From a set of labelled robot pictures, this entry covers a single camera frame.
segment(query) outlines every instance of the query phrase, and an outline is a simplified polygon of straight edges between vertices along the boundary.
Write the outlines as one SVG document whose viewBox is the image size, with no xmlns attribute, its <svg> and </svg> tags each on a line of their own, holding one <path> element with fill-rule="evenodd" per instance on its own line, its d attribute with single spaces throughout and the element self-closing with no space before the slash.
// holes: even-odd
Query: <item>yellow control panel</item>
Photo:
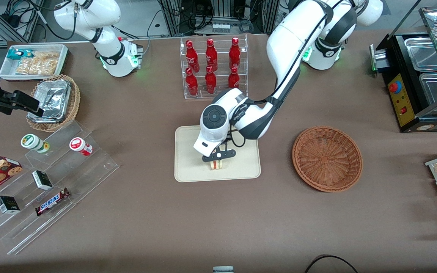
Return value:
<svg viewBox="0 0 437 273">
<path fill-rule="evenodd" d="M 397 75 L 388 85 L 390 99 L 394 105 L 396 111 L 397 120 L 401 126 L 405 126 L 407 123 L 415 118 L 414 110 L 412 110 L 411 102 L 407 96 L 406 89 L 404 88 L 404 82 L 401 75 Z"/>
</svg>

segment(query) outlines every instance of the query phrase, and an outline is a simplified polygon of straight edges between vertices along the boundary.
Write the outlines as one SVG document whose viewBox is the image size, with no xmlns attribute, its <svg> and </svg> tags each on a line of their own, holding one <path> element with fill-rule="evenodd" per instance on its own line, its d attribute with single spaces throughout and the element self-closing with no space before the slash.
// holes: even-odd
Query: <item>red switch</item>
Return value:
<svg viewBox="0 0 437 273">
<path fill-rule="evenodd" d="M 397 83 L 391 83 L 389 85 L 389 91 L 394 93 L 395 91 L 397 91 L 397 89 L 399 88 L 399 86 L 397 85 Z"/>
</svg>

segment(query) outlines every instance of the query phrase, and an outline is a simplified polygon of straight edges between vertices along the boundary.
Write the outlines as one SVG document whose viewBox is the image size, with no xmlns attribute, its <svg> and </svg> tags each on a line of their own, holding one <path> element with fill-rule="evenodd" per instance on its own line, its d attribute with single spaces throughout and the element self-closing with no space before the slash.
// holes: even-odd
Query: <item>red and white bottle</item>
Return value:
<svg viewBox="0 0 437 273">
<path fill-rule="evenodd" d="M 207 74 L 205 75 L 205 82 L 207 83 L 207 92 L 210 95 L 215 94 L 215 88 L 217 87 L 217 77 L 211 66 L 207 67 Z"/>
<path fill-rule="evenodd" d="M 185 81 L 187 83 L 189 94 L 192 97 L 196 97 L 198 95 L 198 81 L 196 80 L 196 76 L 193 75 L 193 71 L 189 67 L 185 69 L 185 73 L 187 73 Z"/>
<path fill-rule="evenodd" d="M 69 143 L 69 147 L 71 150 L 79 152 L 86 157 L 88 157 L 94 150 L 92 145 L 86 143 L 82 138 L 73 138 Z"/>
<path fill-rule="evenodd" d="M 241 78 L 237 74 L 237 67 L 232 67 L 230 69 L 230 75 L 229 75 L 229 88 L 239 88 L 239 81 Z"/>
<path fill-rule="evenodd" d="M 232 38 L 232 47 L 229 51 L 229 67 L 239 67 L 241 65 L 241 49 L 239 48 L 239 38 Z"/>
<path fill-rule="evenodd" d="M 211 66 L 213 71 L 217 71 L 217 69 L 219 69 L 219 59 L 212 38 L 207 39 L 207 51 L 205 52 L 205 57 L 207 58 L 207 65 Z"/>
<path fill-rule="evenodd" d="M 198 64 L 198 54 L 193 48 L 193 42 L 187 40 L 185 45 L 187 45 L 187 63 L 189 67 L 193 69 L 193 72 L 198 73 L 198 71 L 200 71 L 200 65 Z"/>
</svg>

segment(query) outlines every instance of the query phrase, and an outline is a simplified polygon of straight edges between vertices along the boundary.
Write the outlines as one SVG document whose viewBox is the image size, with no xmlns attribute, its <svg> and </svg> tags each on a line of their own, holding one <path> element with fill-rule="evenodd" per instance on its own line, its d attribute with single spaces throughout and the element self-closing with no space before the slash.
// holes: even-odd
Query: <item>red emergency stop button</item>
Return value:
<svg viewBox="0 0 437 273">
<path fill-rule="evenodd" d="M 389 91 L 394 93 L 395 91 L 397 91 L 397 83 L 391 83 L 389 85 Z"/>
<path fill-rule="evenodd" d="M 402 90 L 402 83 L 400 81 L 395 81 L 389 85 L 389 91 L 394 94 L 399 94 Z"/>
</svg>

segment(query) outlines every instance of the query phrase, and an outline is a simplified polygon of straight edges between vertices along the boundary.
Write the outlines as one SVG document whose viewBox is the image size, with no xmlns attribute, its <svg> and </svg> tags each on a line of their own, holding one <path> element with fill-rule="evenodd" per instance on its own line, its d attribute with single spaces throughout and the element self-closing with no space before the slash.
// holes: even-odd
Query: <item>beige tray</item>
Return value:
<svg viewBox="0 0 437 273">
<path fill-rule="evenodd" d="M 182 126 L 175 131 L 175 179 L 178 182 L 199 182 L 257 178 L 261 174 L 259 146 L 257 140 L 247 140 L 244 147 L 237 148 L 229 143 L 237 155 L 224 159 L 222 169 L 211 170 L 210 163 L 201 160 L 201 154 L 193 149 L 200 133 L 200 126 Z M 240 145 L 243 137 L 233 133 Z"/>
</svg>

